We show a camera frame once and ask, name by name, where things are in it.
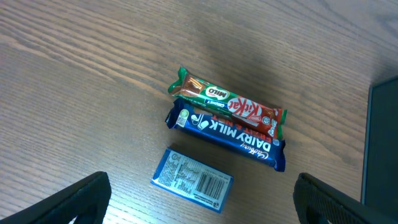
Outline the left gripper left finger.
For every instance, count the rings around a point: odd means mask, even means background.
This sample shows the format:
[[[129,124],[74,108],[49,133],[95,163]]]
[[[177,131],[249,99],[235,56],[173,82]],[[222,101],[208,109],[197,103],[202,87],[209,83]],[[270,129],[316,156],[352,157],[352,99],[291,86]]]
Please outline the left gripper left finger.
[[[106,172],[98,171],[42,201],[1,220],[1,224],[102,224],[111,198]]]

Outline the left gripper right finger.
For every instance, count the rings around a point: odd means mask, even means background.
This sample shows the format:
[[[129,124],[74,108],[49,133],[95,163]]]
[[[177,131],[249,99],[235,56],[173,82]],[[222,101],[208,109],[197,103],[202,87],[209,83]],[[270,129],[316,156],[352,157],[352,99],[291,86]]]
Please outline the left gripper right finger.
[[[298,175],[293,200],[301,224],[397,224],[305,172]]]

